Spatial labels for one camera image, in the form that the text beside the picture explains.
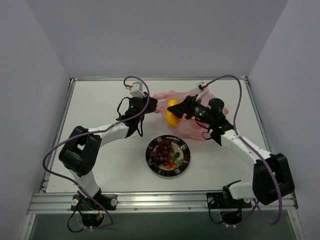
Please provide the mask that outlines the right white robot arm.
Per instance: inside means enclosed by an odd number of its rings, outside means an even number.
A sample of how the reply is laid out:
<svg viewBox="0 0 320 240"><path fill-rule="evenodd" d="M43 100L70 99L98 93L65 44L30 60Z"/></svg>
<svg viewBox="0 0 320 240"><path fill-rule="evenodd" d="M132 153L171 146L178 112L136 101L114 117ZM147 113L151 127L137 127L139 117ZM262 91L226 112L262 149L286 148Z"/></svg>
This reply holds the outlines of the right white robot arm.
<svg viewBox="0 0 320 240"><path fill-rule="evenodd" d="M227 120L224 106L219 98L212 98L207 106L203 106L195 96L187 96L181 103L170 103L166 108L167 113L179 120L193 119L202 123L212 140L229 149L252 169L251 182L237 180L223 187L223 203L232 207L240 200L255 199L266 206L291 194L295 185L287 158L243 137Z"/></svg>

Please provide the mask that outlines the pink plastic bag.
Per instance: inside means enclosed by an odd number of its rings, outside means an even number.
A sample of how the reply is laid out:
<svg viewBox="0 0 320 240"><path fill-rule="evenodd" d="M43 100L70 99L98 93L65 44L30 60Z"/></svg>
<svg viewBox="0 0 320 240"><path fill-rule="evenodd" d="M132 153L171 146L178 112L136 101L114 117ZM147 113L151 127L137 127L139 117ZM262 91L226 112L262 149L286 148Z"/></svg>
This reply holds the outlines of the pink plastic bag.
<svg viewBox="0 0 320 240"><path fill-rule="evenodd" d="M160 114L163 118L166 126L175 134L188 139L195 139L204 141L202 133L205 131L204 128L200 127L195 120L185 119L184 117L180 120L176 127L170 127L166 121L166 108L170 100L177 100L181 103L187 96L195 96L199 93L197 88L194 88L187 92L177 92L170 90L168 92L156 93L152 98L156 99L157 107L154 113Z"/></svg>

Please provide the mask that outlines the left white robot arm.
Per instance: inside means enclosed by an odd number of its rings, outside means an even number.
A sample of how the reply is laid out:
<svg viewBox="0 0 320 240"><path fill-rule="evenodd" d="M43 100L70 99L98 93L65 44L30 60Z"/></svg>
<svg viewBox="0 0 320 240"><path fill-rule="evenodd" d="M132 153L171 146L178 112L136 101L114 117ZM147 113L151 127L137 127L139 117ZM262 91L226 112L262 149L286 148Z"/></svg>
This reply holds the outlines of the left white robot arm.
<svg viewBox="0 0 320 240"><path fill-rule="evenodd" d="M142 126L145 114L156 111L158 100L147 97L131 97L127 111L120 115L116 122L94 128L77 126L71 132L70 138L59 153L59 160L70 171L75 182L81 188L83 204L90 210L95 210L101 203L101 188L96 183L93 167L99 150L104 145L116 140L126 139L135 132L142 136Z"/></svg>

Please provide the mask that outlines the dark red grape bunch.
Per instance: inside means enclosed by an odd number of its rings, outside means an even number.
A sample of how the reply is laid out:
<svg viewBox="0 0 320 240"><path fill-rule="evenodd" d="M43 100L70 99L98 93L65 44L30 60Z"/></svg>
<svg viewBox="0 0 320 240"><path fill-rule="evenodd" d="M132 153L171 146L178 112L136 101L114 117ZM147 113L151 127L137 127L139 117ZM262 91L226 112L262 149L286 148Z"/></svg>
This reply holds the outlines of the dark red grape bunch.
<svg viewBox="0 0 320 240"><path fill-rule="evenodd" d="M149 154L151 163L156 167L160 165L169 165L171 163L171 150L172 143L169 140L162 140L158 142L155 150Z"/></svg>

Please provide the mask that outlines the yellow orange fake fruit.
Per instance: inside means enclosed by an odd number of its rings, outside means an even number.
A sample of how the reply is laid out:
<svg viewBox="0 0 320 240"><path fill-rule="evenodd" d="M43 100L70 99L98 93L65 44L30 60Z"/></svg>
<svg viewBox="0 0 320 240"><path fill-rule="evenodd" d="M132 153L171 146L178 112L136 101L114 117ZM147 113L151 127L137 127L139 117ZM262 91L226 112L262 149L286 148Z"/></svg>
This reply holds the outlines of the yellow orange fake fruit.
<svg viewBox="0 0 320 240"><path fill-rule="evenodd" d="M168 101L165 111L165 120L169 127L176 128L180 122L180 119L171 113L168 108L177 105L179 102L176 99L171 99Z"/></svg>

